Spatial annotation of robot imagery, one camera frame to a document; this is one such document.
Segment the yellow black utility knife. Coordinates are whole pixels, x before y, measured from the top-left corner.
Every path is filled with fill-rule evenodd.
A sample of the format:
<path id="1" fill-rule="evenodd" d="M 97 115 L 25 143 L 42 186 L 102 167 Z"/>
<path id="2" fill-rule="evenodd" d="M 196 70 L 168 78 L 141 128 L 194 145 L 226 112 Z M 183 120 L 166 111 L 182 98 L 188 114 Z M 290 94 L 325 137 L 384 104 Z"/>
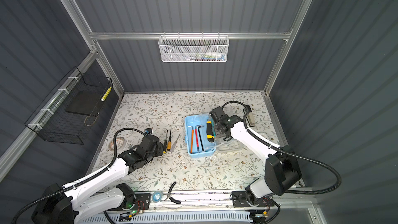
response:
<path id="1" fill-rule="evenodd" d="M 214 127 L 211 120 L 206 121 L 206 136 L 210 143 L 215 141 Z"/>

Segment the orange long screwdriver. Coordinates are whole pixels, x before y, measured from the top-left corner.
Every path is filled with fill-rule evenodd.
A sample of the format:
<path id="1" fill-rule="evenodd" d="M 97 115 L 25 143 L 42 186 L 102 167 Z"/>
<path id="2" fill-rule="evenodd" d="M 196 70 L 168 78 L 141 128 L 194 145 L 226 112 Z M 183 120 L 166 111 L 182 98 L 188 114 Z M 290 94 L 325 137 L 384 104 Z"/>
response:
<path id="1" fill-rule="evenodd" d="M 191 126 L 190 154 L 193 154 L 194 127 Z"/>

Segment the clear handle screwdriver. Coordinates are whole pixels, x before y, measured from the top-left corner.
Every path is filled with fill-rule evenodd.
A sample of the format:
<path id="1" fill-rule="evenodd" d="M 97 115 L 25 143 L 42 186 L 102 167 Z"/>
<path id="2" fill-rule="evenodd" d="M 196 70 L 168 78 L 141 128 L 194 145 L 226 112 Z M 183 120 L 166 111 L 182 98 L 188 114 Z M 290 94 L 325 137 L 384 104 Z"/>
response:
<path id="1" fill-rule="evenodd" d="M 170 152 L 173 152 L 174 149 L 176 148 L 179 138 L 180 138 L 180 134 L 179 134 L 178 137 L 176 138 L 176 141 L 172 144 L 172 147 L 171 147 Z"/>

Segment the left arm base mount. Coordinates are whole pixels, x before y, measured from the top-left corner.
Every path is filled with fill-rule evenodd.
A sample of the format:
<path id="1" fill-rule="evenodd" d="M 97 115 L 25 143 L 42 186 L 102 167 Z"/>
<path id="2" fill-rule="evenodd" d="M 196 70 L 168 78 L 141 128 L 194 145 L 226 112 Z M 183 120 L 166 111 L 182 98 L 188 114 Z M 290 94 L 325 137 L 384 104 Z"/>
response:
<path id="1" fill-rule="evenodd" d="M 122 204 L 116 208 L 108 209 L 108 211 L 146 211 L 149 209 L 151 194 L 135 194 L 134 197 L 127 197 Z"/>

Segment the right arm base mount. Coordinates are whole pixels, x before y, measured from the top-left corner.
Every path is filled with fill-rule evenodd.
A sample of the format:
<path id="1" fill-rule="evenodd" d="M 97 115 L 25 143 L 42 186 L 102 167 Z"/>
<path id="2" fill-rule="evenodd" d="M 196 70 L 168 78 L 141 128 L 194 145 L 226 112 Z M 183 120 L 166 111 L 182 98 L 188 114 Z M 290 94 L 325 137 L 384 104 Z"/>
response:
<path id="1" fill-rule="evenodd" d="M 233 191 L 230 194 L 233 206 L 237 208 L 243 207 L 272 207 L 274 203 L 268 198 L 256 198 L 253 194 L 246 191 Z"/>

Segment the black hex key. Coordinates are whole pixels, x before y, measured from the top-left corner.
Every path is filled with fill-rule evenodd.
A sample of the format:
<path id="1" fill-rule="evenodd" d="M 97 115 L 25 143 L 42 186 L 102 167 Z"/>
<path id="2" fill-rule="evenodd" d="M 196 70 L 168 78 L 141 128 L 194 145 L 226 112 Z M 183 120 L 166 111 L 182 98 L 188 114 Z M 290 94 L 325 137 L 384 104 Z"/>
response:
<path id="1" fill-rule="evenodd" d="M 201 137 L 201 133 L 200 133 L 202 125 L 197 125 L 197 127 L 198 127 L 198 138 L 199 138 L 199 144 L 201 147 L 201 151 L 204 151 L 203 141 L 202 141 L 202 137 Z"/>

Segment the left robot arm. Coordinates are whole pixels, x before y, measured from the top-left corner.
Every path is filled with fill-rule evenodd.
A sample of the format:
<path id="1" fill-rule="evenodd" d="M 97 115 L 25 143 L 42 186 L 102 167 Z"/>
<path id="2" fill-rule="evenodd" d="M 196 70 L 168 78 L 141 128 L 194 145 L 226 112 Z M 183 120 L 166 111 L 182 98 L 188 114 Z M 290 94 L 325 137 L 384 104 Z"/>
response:
<path id="1" fill-rule="evenodd" d="M 32 214 L 33 223 L 77 224 L 113 208 L 138 210 L 142 205 L 138 204 L 134 191 L 127 184 L 119 184 L 104 193 L 99 193 L 99 190 L 161 155 L 163 144 L 159 138 L 153 134 L 145 135 L 136 148 L 122 152 L 112 165 L 62 187 L 58 184 L 48 187 L 45 194 L 53 196 L 36 205 Z"/>

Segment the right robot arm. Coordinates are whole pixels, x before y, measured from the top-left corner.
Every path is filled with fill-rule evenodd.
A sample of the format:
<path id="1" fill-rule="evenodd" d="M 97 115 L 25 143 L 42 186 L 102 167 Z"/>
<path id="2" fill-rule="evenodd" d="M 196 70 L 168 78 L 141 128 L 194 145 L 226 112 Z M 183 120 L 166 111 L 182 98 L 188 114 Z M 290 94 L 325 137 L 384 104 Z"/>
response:
<path id="1" fill-rule="evenodd" d="M 250 204 L 256 204 L 264 196 L 281 196 L 302 178 L 297 158 L 283 153 L 293 153 L 290 146 L 281 147 L 272 143 L 248 127 L 242 118 L 228 116 L 221 107 L 213 109 L 210 116 L 216 129 L 227 139 L 232 138 L 244 144 L 265 165 L 264 175 L 246 187 L 246 199 Z"/>

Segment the blue plastic tool box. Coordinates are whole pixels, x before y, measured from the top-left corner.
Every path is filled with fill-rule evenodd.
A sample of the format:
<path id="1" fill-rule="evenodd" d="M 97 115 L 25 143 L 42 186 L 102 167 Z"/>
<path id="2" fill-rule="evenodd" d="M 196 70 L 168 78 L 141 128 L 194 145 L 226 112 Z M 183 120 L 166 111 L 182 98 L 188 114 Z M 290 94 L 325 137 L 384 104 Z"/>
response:
<path id="1" fill-rule="evenodd" d="M 214 125 L 209 114 L 186 116 L 185 143 L 191 158 L 212 156 L 216 151 Z"/>

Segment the black yellow small screwdriver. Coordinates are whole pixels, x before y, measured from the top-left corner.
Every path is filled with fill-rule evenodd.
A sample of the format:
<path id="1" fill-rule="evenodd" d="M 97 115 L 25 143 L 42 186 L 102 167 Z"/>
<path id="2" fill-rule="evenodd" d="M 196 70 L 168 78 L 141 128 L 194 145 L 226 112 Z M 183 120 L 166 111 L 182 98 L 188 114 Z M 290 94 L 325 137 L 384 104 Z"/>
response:
<path id="1" fill-rule="evenodd" d="M 166 154 L 166 152 L 167 152 L 167 143 L 168 143 L 168 141 L 167 141 L 167 135 L 168 135 L 168 133 L 169 133 L 169 131 L 167 130 L 167 131 L 166 131 L 166 137 L 165 137 L 165 140 L 164 140 L 164 143 L 163 143 L 163 153 L 164 153 L 164 154 Z"/>

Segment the yellow handle screwdriver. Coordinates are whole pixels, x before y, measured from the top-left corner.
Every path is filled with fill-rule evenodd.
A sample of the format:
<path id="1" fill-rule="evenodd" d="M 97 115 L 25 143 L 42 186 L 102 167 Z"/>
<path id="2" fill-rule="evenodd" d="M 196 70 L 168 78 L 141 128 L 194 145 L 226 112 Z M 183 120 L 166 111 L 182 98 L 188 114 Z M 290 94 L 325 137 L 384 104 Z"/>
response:
<path id="1" fill-rule="evenodd" d="M 168 142 L 167 142 L 166 151 L 170 151 L 171 147 L 172 147 L 172 137 L 171 137 L 171 135 L 172 135 L 172 129 L 170 129 L 169 139 L 168 139 Z"/>

